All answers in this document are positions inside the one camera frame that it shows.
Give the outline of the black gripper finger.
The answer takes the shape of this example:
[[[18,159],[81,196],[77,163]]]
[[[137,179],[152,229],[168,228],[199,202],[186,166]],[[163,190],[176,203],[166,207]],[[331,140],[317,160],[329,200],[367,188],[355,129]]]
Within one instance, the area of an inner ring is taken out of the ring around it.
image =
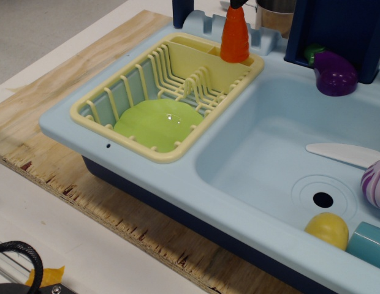
[[[246,4],[248,0],[230,0],[230,7],[233,9],[238,9]]]

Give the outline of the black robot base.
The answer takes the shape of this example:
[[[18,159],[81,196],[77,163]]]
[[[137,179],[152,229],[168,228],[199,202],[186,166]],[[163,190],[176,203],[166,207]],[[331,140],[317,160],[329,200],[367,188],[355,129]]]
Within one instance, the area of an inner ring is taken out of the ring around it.
[[[49,285],[38,289],[33,289],[27,285],[3,283],[0,284],[0,294],[75,294],[74,291],[62,284]]]

